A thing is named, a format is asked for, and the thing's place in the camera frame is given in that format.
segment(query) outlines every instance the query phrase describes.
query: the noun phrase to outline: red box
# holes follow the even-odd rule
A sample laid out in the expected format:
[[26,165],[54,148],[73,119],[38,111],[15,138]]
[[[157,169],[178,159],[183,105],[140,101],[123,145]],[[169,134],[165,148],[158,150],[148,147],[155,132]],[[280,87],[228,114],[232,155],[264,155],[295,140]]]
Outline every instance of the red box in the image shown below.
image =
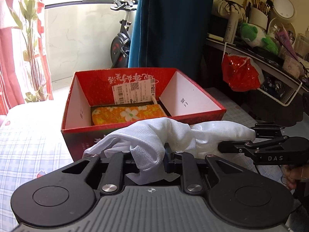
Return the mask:
[[172,119],[189,125],[221,120],[226,109],[175,68],[121,68],[75,72],[65,105],[61,132],[74,161],[85,149],[134,121],[91,125],[92,106],[115,104],[112,86],[155,79],[155,97]]

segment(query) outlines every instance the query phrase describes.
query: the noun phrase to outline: marble wall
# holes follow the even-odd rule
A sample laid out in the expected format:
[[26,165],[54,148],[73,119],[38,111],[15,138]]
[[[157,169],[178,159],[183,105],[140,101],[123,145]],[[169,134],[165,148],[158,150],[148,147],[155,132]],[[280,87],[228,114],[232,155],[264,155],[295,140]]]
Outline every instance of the marble wall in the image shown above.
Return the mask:
[[125,11],[112,11],[110,6],[79,4],[45,10],[46,52],[52,81],[70,77],[75,71],[112,66],[110,46]]

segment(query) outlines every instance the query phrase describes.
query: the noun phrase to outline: human hand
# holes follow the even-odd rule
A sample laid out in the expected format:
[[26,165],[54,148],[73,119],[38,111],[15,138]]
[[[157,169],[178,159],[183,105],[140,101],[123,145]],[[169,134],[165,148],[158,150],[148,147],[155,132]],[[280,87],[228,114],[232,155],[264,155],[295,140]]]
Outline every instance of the human hand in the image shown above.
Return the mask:
[[286,187],[289,190],[296,189],[297,181],[309,179],[309,164],[295,168],[284,165],[281,170],[286,178]]

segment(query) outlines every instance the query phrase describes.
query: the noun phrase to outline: gray ribbed panel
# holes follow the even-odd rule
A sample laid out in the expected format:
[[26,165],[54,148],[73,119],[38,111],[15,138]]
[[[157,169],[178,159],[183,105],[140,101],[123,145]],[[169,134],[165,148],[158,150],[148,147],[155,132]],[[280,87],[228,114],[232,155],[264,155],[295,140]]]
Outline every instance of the gray ribbed panel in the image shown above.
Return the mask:
[[[284,225],[270,229],[240,229],[215,217],[199,196],[178,187],[128,186],[115,196],[102,197],[83,220],[54,232],[288,232]],[[15,232],[38,232],[24,225]]]

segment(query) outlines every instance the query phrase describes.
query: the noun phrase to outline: red plastic bag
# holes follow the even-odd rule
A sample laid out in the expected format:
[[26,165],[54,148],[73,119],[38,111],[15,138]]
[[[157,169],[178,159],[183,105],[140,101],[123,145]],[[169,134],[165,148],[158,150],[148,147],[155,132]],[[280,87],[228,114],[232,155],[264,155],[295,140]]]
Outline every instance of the red plastic bag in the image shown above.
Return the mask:
[[247,56],[225,54],[222,73],[233,91],[256,90],[264,82],[262,70]]

